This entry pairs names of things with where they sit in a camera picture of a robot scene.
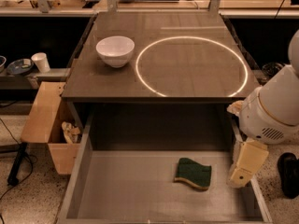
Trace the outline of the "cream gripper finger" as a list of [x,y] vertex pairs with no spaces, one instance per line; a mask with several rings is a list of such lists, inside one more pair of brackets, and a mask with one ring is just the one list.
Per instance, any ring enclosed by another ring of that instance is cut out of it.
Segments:
[[237,189],[245,187],[261,169],[268,155],[268,146],[256,140],[236,143],[227,179],[228,185]]
[[238,116],[240,111],[242,110],[243,101],[238,100],[233,102],[232,104],[228,105],[227,111],[233,115]]

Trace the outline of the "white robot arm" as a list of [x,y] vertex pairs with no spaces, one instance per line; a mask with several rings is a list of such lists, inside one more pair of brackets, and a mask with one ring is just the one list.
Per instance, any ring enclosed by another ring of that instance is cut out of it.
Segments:
[[228,184],[245,187],[266,161],[270,145],[283,142],[299,130],[299,31],[288,47],[289,63],[245,100],[227,111],[238,117],[239,130],[246,136],[234,146]]

